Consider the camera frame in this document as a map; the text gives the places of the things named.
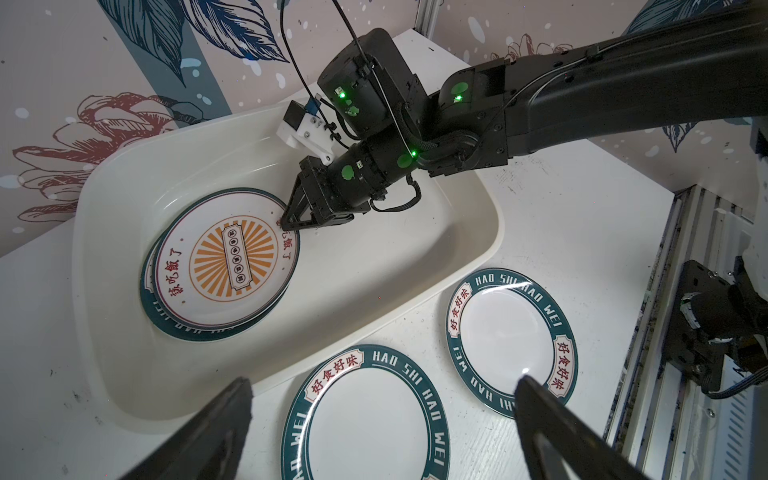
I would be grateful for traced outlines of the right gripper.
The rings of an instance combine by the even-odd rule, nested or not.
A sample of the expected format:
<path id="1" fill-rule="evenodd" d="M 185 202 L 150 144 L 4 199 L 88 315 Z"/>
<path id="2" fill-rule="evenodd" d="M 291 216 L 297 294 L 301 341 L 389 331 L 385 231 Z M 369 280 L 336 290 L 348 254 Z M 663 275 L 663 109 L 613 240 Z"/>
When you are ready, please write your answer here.
<path id="1" fill-rule="evenodd" d="M 404 178 L 415 192 L 403 205 L 387 213 L 410 209 L 420 201 L 420 186 L 412 176 L 413 153 L 396 139 L 382 134 L 354 144 L 329 166 L 307 156 L 280 219 L 284 231 L 324 228 L 346 224 L 356 214 L 379 211 L 373 203 L 386 197 L 387 188 Z"/>

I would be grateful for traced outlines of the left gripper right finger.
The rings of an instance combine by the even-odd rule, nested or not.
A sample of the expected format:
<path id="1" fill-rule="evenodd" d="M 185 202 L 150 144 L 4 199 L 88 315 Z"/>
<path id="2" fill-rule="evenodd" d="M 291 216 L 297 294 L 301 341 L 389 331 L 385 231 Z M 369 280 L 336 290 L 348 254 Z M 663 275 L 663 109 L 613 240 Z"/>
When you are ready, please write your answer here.
<path id="1" fill-rule="evenodd" d="M 517 383 L 515 420 L 532 479 L 645 477 L 530 376 Z"/>

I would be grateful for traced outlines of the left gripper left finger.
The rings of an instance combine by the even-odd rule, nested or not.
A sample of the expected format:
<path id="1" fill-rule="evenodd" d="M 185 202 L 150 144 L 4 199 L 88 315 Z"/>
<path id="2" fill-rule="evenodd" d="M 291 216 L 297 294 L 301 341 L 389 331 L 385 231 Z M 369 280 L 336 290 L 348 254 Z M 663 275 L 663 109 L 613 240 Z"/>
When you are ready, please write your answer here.
<path id="1" fill-rule="evenodd" d="M 250 381 L 238 377 L 126 479 L 233 479 L 252 420 Z"/>

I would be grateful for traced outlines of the orange sunburst plate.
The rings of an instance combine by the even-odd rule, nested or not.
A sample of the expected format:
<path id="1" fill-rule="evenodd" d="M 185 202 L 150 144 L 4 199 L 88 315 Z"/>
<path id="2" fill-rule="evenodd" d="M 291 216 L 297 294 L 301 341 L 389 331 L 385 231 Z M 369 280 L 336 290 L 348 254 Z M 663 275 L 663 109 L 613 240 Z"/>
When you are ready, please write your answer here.
<path id="1" fill-rule="evenodd" d="M 198 330 L 235 327 L 262 313 L 297 268 L 300 237 L 284 231 L 285 203 L 254 188 L 214 192 L 166 229 L 152 280 L 177 321 Z"/>

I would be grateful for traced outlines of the green rim plate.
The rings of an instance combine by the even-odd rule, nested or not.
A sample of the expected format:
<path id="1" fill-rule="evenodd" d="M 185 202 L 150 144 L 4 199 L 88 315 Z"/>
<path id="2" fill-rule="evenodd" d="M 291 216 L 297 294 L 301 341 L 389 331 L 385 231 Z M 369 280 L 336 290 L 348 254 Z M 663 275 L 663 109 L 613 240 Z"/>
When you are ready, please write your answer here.
<path id="1" fill-rule="evenodd" d="M 515 390 L 525 376 L 562 404 L 575 391 L 579 357 L 570 323 L 554 297 L 522 273 L 484 268 L 460 280 L 445 335 L 463 383 L 504 417 L 515 417 Z"/>
<path id="2" fill-rule="evenodd" d="M 320 363 L 284 425 L 284 479 L 446 479 L 451 441 L 439 392 L 409 356 L 376 344 Z"/>
<path id="3" fill-rule="evenodd" d="M 166 312 L 161 302 L 157 299 L 154 290 L 154 283 L 152 280 L 152 274 L 154 271 L 154 259 L 158 247 L 162 243 L 165 236 L 166 231 L 162 231 L 156 237 L 154 244 L 144 258 L 142 274 L 139 278 L 139 298 L 142 309 L 149 321 L 161 332 L 175 339 L 192 343 L 208 343 L 221 341 L 240 335 L 248 329 L 254 327 L 263 318 L 269 315 L 270 312 L 275 309 L 279 302 L 282 300 L 290 285 L 290 283 L 287 283 L 283 290 L 278 294 L 276 299 L 273 300 L 262 313 L 257 314 L 256 316 L 238 326 L 227 327 L 223 330 L 198 330 L 191 326 L 187 326 L 172 318 L 171 315 Z"/>

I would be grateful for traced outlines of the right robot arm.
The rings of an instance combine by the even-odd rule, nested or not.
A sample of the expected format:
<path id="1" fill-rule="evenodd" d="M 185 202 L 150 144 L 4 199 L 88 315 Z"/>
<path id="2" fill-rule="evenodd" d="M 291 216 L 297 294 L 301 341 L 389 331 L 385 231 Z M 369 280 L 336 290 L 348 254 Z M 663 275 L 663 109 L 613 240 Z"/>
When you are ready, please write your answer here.
<path id="1" fill-rule="evenodd" d="M 374 210 L 416 170 L 503 166 L 585 138 L 767 112 L 767 5 L 748 1 L 590 46 L 459 70 L 427 93 L 390 34 L 354 36 L 318 80 L 357 137 L 302 160 L 286 231 Z"/>

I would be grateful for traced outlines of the white plastic bin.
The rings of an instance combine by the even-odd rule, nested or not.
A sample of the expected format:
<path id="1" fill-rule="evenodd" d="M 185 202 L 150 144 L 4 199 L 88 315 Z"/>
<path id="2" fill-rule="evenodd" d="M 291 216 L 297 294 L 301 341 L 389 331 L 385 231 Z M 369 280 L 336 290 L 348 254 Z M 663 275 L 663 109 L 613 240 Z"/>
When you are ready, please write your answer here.
<path id="1" fill-rule="evenodd" d="M 277 137 L 283 105 L 138 141 L 90 175 L 74 221 L 72 299 L 93 400 L 112 422 L 166 433 L 236 377 L 262 394 L 439 294 L 499 248 L 504 222 L 475 173 L 418 174 L 423 197 L 400 214 L 368 213 L 300 235 L 297 270 L 256 326 L 206 343 L 155 328 L 140 270 L 182 210 L 230 187 L 287 199 L 304 152 Z"/>

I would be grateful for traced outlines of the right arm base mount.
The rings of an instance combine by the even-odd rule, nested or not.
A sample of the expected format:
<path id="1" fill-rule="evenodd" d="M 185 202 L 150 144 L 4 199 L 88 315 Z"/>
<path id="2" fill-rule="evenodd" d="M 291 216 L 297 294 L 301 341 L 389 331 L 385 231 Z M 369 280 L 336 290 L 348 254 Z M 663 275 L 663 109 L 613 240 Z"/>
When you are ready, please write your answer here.
<path id="1" fill-rule="evenodd" d="M 662 361 L 677 368 L 712 400 L 731 398 L 767 382 L 767 363 L 741 342 L 767 335 L 767 301 L 754 290 L 745 261 L 735 258 L 726 280 L 703 264 L 683 264 Z"/>

